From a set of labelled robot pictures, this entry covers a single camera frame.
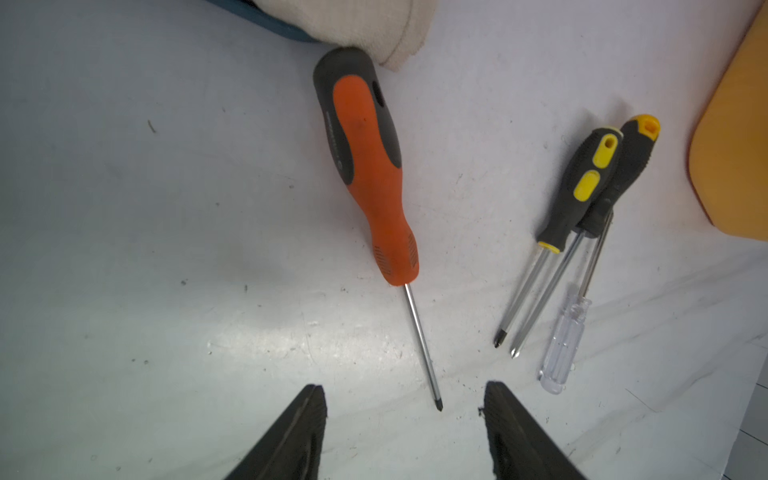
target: screwdriver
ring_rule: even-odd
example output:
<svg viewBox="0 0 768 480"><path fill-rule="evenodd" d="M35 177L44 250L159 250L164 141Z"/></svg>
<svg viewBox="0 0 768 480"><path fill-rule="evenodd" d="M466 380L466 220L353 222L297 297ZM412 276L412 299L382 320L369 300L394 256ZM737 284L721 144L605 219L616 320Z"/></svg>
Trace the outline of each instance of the screwdriver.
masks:
<svg viewBox="0 0 768 480"><path fill-rule="evenodd" d="M547 348L544 365L541 367L541 379L539 380L544 390L554 395L563 391L565 381L568 380L568 374L571 372L571 364L576 357L578 344L584 334L587 310L592 304L592 300L587 298L587 289L592 281L594 268L598 264L598 258L600 252L603 251L603 243L605 243L605 237L613 219L614 211L611 210L606 219L603 234L600 235L598 244L589 259L589 266L584 280L581 282L581 288L565 307L554 327L554 335Z"/></svg>
<svg viewBox="0 0 768 480"><path fill-rule="evenodd" d="M538 320L538 316L541 315L541 311L549 301L565 269L568 268L568 264L571 262L582 239L585 236L590 238L601 236L606 226L606 218L612 211L613 206L619 197L640 176L640 173L642 173L648 163L650 153L654 148L654 143L660 130L659 120L646 114L630 119L621 127L624 139L621 142L621 151L617 154L617 159L614 162L615 173L609 179L605 189L600 192L597 199L587 209L587 213L579 221L576 226L576 231L578 232L576 239L568 248L568 252L566 252L563 260L554 272L554 276L536 303L536 307L515 335L512 342L512 358L520 355L520 349L525 342L525 337L530 333L531 328L533 328L536 320Z"/></svg>
<svg viewBox="0 0 768 480"><path fill-rule="evenodd" d="M507 336L520 307L531 291L541 269L551 253L565 248L568 234L584 216L595 197L605 188L614 170L613 158L621 149L621 132L611 127L596 128L584 140L568 162L558 194L544 230L536 237L541 247L533 270L528 274L515 301L502 320L502 326L494 338L498 348Z"/></svg>
<svg viewBox="0 0 768 480"><path fill-rule="evenodd" d="M419 252L402 210L402 158L395 125L370 57L337 48L313 74L333 161L371 229L373 257L385 280L402 286L419 335L437 410L442 398L409 285L419 275Z"/></svg>
<svg viewBox="0 0 768 480"><path fill-rule="evenodd" d="M555 325L544 365L541 367L541 386L555 395L563 391L584 333L587 310L592 304L587 298L587 289L614 217L613 206L645 169L661 132L661 125L655 117L644 114L629 120L621 131L624 133L624 145L616 173L578 225L582 229L580 234L586 232L587 235L599 236L600 239L592 252L578 295L568 303Z"/></svg>

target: transparent handle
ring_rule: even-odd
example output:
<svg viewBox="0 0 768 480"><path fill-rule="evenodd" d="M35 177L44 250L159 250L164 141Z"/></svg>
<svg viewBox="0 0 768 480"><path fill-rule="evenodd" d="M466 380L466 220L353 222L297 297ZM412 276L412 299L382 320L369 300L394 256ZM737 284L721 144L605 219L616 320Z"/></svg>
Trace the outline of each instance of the transparent handle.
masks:
<svg viewBox="0 0 768 480"><path fill-rule="evenodd" d="M560 315L541 368L541 386L547 392L557 395L563 391L591 304L592 300L576 296Z"/></svg>

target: phillips screwdriver tip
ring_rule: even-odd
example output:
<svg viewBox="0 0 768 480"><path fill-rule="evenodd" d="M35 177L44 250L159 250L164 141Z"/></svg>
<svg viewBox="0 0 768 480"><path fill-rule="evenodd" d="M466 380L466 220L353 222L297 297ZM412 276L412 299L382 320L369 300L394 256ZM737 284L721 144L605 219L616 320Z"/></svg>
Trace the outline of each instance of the phillips screwdriver tip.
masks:
<svg viewBox="0 0 768 480"><path fill-rule="evenodd" d="M507 338L507 333L504 330L499 330L496 338L493 339L493 346L498 348L499 345L504 343L505 338Z"/></svg>

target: yellow handle accent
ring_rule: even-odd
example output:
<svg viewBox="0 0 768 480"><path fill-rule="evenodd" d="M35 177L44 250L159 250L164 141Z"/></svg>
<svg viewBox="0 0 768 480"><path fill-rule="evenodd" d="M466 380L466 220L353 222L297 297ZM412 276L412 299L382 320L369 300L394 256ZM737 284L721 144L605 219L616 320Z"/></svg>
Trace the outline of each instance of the yellow handle accent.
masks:
<svg viewBox="0 0 768 480"><path fill-rule="evenodd" d="M553 247L553 246L552 246L552 245L550 245L549 243L539 242L539 243L538 243L538 245L539 245L541 248L546 248L547 250L552 250L552 251L553 251L553 252L555 252L555 253L560 253L560 249L559 249L559 248L557 248L557 247Z"/></svg>
<svg viewBox="0 0 768 480"><path fill-rule="evenodd" d="M659 138L659 132L661 132L661 124L659 120L653 115L642 114L636 117L632 117L632 120L637 120L637 131L653 141Z"/></svg>
<svg viewBox="0 0 768 480"><path fill-rule="evenodd" d="M584 175L581 176L581 180L578 181L578 185L574 189L574 197L580 202L589 200L592 192L600 183L600 174L597 170L587 170Z"/></svg>
<svg viewBox="0 0 768 480"><path fill-rule="evenodd" d="M598 150L594 152L592 157L592 164L597 168L606 168L614 157L616 147L619 145L619 140L616 135L605 134L600 140L600 146Z"/></svg>

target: orange object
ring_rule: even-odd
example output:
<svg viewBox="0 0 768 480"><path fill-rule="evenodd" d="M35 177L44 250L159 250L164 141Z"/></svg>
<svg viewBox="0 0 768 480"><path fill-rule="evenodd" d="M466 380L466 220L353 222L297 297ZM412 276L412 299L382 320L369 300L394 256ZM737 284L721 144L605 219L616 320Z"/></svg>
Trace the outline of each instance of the orange object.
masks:
<svg viewBox="0 0 768 480"><path fill-rule="evenodd" d="M712 224L768 241L768 3L694 133L688 170Z"/></svg>
<svg viewBox="0 0 768 480"><path fill-rule="evenodd" d="M333 105L354 163L347 188L368 219L376 263L392 285L411 283L419 275L419 253L402 211L402 168L384 149L370 87L347 75L333 88Z"/></svg>

